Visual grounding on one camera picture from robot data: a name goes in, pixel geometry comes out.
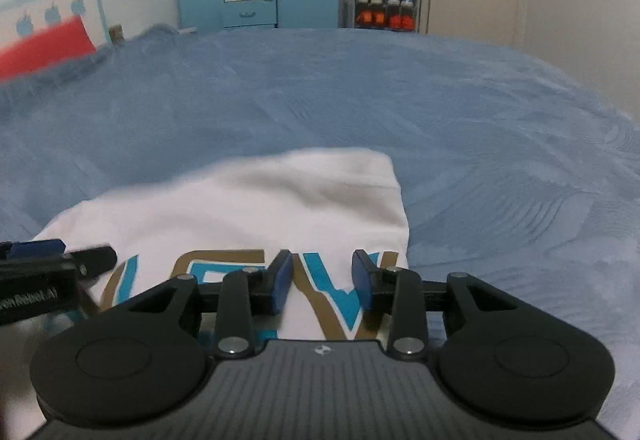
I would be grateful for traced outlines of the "bronze bedside socket plate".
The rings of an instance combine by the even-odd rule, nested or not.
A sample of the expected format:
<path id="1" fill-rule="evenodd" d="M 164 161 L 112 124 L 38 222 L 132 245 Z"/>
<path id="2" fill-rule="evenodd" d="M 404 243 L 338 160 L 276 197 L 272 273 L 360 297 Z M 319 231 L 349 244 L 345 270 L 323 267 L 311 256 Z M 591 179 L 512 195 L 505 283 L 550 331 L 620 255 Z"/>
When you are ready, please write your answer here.
<path id="1" fill-rule="evenodd" d="M 110 35 L 110 39 L 114 44 L 120 43 L 125 40 L 124 30 L 122 30 L 122 25 L 112 25 L 108 27 L 108 34 Z"/>

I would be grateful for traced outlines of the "red pillow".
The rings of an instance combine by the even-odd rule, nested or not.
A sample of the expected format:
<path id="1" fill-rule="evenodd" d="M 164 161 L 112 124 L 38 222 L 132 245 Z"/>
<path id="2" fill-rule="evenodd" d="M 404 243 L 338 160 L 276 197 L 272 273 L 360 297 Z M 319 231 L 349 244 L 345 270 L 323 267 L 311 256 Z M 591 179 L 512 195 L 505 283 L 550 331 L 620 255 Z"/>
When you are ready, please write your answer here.
<path id="1" fill-rule="evenodd" d="M 95 51 L 84 23 L 74 16 L 2 48 L 0 77 L 10 80 Z"/>

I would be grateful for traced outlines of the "blue bedspread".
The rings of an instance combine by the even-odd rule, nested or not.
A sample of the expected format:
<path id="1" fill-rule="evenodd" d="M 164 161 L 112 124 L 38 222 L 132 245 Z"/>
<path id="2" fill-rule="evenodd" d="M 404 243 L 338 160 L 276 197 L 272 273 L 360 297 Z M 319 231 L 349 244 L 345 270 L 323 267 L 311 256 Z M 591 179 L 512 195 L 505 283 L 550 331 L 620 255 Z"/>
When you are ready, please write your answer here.
<path id="1" fill-rule="evenodd" d="M 638 437 L 638 126 L 507 48 L 156 26 L 25 74 L 1 87 L 1 236 L 44 239 L 115 189 L 308 148 L 390 157 L 405 267 L 470 273 L 603 342 L 616 375 L 600 423 Z"/>

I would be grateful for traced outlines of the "white Nevada sweatshirt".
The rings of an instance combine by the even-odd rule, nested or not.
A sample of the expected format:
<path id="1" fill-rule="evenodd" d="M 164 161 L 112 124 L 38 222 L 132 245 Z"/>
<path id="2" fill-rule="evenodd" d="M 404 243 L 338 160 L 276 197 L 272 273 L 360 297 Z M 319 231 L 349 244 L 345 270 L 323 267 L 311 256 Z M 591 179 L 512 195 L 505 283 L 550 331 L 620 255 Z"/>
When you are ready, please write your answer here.
<path id="1" fill-rule="evenodd" d="M 90 290 L 102 309 L 179 274 L 213 283 L 265 267 L 286 249 L 293 283 L 283 312 L 258 319 L 260 338 L 384 340 L 387 319 L 361 310 L 352 254 L 362 249 L 379 267 L 405 267 L 409 226 L 390 157 L 308 148 L 115 189 L 63 211 L 41 237 L 116 251 L 116 269 Z"/>

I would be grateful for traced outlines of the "apple pattern headboard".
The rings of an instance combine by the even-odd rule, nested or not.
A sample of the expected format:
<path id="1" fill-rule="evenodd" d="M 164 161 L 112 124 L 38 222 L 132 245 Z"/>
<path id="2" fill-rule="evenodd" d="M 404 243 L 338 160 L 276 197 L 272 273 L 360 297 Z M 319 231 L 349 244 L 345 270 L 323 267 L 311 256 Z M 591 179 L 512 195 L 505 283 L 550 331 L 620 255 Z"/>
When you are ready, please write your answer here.
<path id="1" fill-rule="evenodd" d="M 1 48 L 75 17 L 96 48 L 111 43 L 102 0 L 6 0 L 0 13 Z"/>

